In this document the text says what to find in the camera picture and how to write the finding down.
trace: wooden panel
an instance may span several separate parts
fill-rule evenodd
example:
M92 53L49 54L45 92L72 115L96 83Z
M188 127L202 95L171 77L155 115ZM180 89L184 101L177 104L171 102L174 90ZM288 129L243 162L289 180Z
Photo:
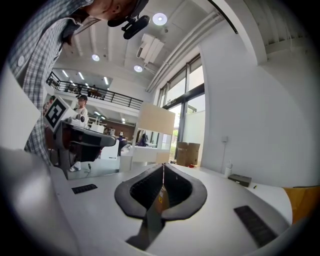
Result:
M151 103L141 105L137 127L139 129L172 135L176 114Z
M123 137L128 138L129 141L133 139L135 128L133 126L117 123L117 122L110 122L110 121L103 121L102 124L106 124L108 128L115 129L115 136L119 136L120 132L123 131Z
M156 154L156 164L165 164L169 163L170 153L157 153Z
M309 217L320 202L320 186L284 188L292 207L292 224Z

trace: air conditioning unit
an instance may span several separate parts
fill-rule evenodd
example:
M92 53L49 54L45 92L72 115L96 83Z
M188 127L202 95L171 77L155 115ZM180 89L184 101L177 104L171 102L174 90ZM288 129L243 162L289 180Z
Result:
M136 56L140 59L144 59L144 63L154 63L161 49L164 47L164 43L153 35L144 34L142 37L142 44L138 49Z

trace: plaid shirt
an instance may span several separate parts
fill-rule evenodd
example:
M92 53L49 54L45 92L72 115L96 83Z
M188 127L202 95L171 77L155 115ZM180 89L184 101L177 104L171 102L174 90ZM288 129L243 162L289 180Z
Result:
M94 0L49 0L25 25L8 55L13 75L22 79L25 94L43 112L43 88L62 50L64 35L78 29L81 24L70 15ZM25 150L43 158L50 165L46 147L43 115L35 124Z

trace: railing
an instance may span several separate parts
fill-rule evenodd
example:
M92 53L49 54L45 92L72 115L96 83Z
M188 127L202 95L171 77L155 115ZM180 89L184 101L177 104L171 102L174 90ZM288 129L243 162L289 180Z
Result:
M77 95L87 95L88 97L99 99L105 102L115 103L121 106L129 107L135 110L140 110L142 100L125 96L123 94L112 92L109 90L87 87L85 84L71 83L69 81L60 81L58 77L51 72L46 83L53 87L56 91L62 91L66 93L73 93Z

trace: black cap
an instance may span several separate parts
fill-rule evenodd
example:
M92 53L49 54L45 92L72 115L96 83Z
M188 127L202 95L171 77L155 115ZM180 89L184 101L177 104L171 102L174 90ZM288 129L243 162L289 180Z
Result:
M133 18L137 17L142 12L142 10L146 7L148 2L149 2L149 0L136 0L135 7L134 7L133 11L131 12L131 14L129 14L128 16L123 17L121 19L109 20L108 26L109 27L117 27L117 26L120 26L122 23L126 22L128 19L133 19Z

